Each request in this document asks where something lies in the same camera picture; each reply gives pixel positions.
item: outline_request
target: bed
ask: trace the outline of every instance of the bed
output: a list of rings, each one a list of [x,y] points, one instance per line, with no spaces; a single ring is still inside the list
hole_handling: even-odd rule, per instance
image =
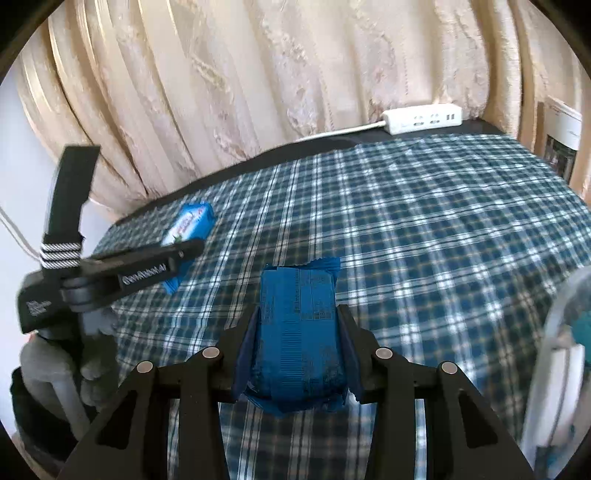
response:
[[[482,121],[393,138],[382,131],[285,145],[197,180],[116,223],[97,253],[159,241],[186,203],[216,226],[179,290],[113,305],[121,379],[216,343],[256,303],[265,264],[341,257],[337,304],[410,361],[455,361],[519,439],[544,318],[591,263],[591,214],[539,158]],[[417,478],[425,475],[417,403]],[[171,412],[171,478],[177,469]],[[276,418],[220,405],[231,478],[363,478],[374,408]]]

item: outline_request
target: white plastic part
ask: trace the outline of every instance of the white plastic part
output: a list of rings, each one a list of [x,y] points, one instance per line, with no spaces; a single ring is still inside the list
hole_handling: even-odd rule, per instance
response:
[[[560,415],[552,438],[550,439],[551,445],[553,446],[564,445],[569,440],[570,426],[573,424],[574,412],[577,409],[579,394],[581,393],[584,365],[585,347],[583,345],[571,347],[569,370],[562,405],[560,407]]]
[[[541,410],[544,404],[543,399],[546,396],[546,390],[548,387],[548,382],[545,381],[545,379],[550,370],[552,352],[557,346],[557,337],[560,334],[560,327],[564,323],[568,324],[575,321],[580,314],[577,312],[591,310],[590,292],[591,266],[588,266],[578,269],[563,283],[546,317],[544,338],[538,350],[538,358],[535,363],[534,375],[530,385],[530,393],[527,398],[524,427],[521,441],[519,443],[521,451],[532,467],[534,466],[535,454],[538,446],[538,423],[542,418]],[[569,314],[569,312],[574,312],[576,316],[569,317],[569,315],[572,314]],[[589,430],[589,427],[591,426],[591,413],[589,413],[589,421],[590,423],[587,425],[578,424],[576,429],[584,430],[584,433],[587,433],[587,430]],[[567,448],[571,451],[571,455],[579,446],[583,437],[584,435],[580,436],[580,438],[569,441]],[[548,477],[554,478],[554,476],[550,475],[549,469]]]
[[[535,424],[535,445],[550,445],[550,437],[557,420],[558,409],[564,388],[564,377],[567,373],[567,349],[555,350],[550,355],[550,366],[544,378],[545,391],[540,404],[540,417]]]
[[[390,135],[429,130],[432,128],[456,127],[462,124],[462,109],[453,103],[408,106],[386,110],[382,114]]]
[[[556,478],[583,441],[591,426],[591,381],[587,382],[580,393],[579,403],[573,417],[573,438],[563,448],[558,458],[548,466],[548,478]]]
[[[552,351],[548,375],[544,379],[545,396],[535,423],[538,447],[559,446],[568,441],[583,381],[584,355],[583,345]]]

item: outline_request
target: white wall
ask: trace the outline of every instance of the white wall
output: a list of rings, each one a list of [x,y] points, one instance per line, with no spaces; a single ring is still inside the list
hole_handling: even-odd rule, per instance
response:
[[[0,85],[0,206],[31,246],[38,250],[56,165],[33,133],[15,83],[14,68]],[[109,227],[98,208],[87,203],[82,214],[84,253],[92,252]],[[10,398],[11,373],[27,337],[20,331],[16,295],[24,276],[39,268],[0,223],[0,420],[15,431]]]

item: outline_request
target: white cable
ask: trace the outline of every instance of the white cable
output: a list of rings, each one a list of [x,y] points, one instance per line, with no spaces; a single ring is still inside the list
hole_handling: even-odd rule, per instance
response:
[[[344,128],[342,130],[335,130],[334,132],[322,132],[321,134],[310,135],[309,137],[303,137],[296,140],[296,142],[303,142],[305,140],[312,140],[313,138],[332,137],[334,135],[346,135],[355,132],[362,132],[363,130],[371,130],[372,128],[380,128],[386,126],[386,120],[380,120],[374,124],[361,125],[360,127]]]
[[[15,242],[21,247],[21,250],[25,252],[33,260],[39,262],[39,253],[27,242],[21,231],[17,228],[8,215],[0,207],[0,222],[6,227],[8,233],[14,238]]]

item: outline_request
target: blue snack package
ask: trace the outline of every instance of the blue snack package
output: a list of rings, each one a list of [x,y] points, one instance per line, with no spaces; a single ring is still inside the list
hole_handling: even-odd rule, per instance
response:
[[[340,258],[263,270],[255,358],[245,394],[264,411],[282,416],[343,407],[348,388],[337,330],[339,271]]]
[[[172,227],[164,235],[160,245],[171,245],[193,238],[207,239],[207,236],[216,224],[216,218],[213,214],[212,206],[207,203],[194,203],[184,205],[178,213]],[[169,295],[178,290],[184,276],[191,268],[194,260],[183,262],[180,266],[179,274],[176,277],[169,278],[162,282],[162,285]]]

